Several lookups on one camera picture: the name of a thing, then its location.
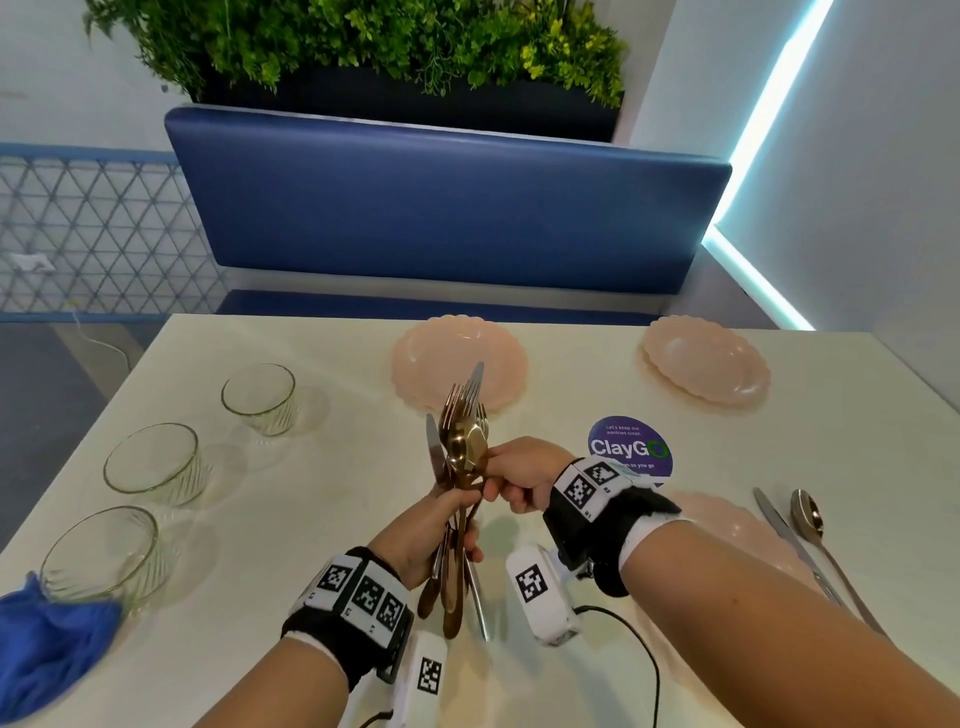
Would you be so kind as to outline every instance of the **clear glass bowl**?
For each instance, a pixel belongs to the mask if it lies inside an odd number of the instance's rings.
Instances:
[[[156,519],[124,505],[87,516],[60,536],[40,567],[40,587],[55,601],[116,599],[129,608],[169,572]]]
[[[206,476],[197,433],[179,423],[137,430],[104,463],[104,481],[113,490],[149,493],[172,505],[183,505],[202,493]]]
[[[279,364],[254,364],[234,373],[220,392],[224,407],[264,437],[282,435],[297,419],[297,378]]]

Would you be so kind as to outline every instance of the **blue bench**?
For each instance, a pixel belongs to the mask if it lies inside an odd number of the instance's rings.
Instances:
[[[170,111],[166,127],[217,262],[264,271],[667,296],[731,172],[607,144],[202,106]],[[251,290],[219,312],[653,318]]]

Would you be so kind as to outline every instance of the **wall outlet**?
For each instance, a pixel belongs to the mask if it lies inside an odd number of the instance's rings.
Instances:
[[[14,268],[27,273],[53,273],[57,270],[46,253],[11,253],[10,260]]]

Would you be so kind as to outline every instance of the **black cable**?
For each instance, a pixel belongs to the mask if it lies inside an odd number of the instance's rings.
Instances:
[[[390,720],[394,716],[393,711],[384,711],[383,713],[377,713],[375,716],[366,721],[360,728],[370,728],[378,720]]]
[[[647,651],[647,654],[650,656],[650,662],[654,664],[654,674],[657,676],[657,690],[654,694],[654,728],[657,728],[657,716],[660,714],[660,667],[657,665],[657,660],[654,658],[654,653],[650,651],[650,647],[647,646],[647,643],[643,641],[643,638],[640,637],[639,632],[634,629],[634,626],[618,615],[616,612],[611,612],[609,609],[604,609],[603,607],[594,607],[592,604],[584,604],[580,607],[573,608],[574,614],[582,615],[584,612],[599,612],[602,615],[607,615],[608,617],[613,617],[618,622],[623,624],[627,629],[634,633],[640,644],[643,645],[643,649]]]

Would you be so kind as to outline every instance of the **hand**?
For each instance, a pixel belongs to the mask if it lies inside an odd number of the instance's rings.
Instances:
[[[536,437],[518,437],[487,451],[483,487],[486,500],[500,494],[514,513],[545,511],[553,482],[576,458],[559,445]]]
[[[435,487],[380,531],[370,542],[370,550],[396,570],[403,586],[414,589],[430,575],[433,552],[444,537],[446,522],[461,507],[469,510],[479,500],[479,491],[444,492]],[[483,551],[477,548],[479,536],[476,521],[471,522],[464,545],[467,558],[478,564],[483,561]]]

